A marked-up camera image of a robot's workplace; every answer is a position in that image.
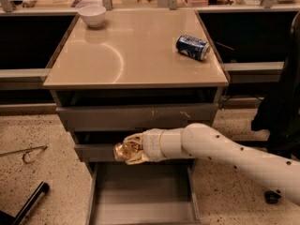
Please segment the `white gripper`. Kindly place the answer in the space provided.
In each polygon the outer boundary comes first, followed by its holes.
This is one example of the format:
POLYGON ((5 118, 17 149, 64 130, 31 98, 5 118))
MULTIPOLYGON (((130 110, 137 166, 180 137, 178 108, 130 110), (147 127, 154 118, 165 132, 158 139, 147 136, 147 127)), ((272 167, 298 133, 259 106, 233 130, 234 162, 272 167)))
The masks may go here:
POLYGON ((160 137, 162 129, 149 129, 144 133, 135 133, 127 136, 123 143, 136 143, 142 145, 143 151, 130 152, 126 154, 125 162, 127 165, 137 165, 149 160, 159 162, 164 159, 160 149, 160 137))

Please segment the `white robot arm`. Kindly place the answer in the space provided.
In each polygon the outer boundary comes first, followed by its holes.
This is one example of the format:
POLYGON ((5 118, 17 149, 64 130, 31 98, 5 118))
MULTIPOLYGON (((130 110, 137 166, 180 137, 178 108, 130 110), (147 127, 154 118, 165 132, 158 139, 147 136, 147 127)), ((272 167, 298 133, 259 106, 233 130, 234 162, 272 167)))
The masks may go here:
POLYGON ((233 142, 205 124, 153 128, 126 137, 138 150, 128 164, 166 159, 201 158, 228 164, 289 201, 300 204, 300 162, 233 142))

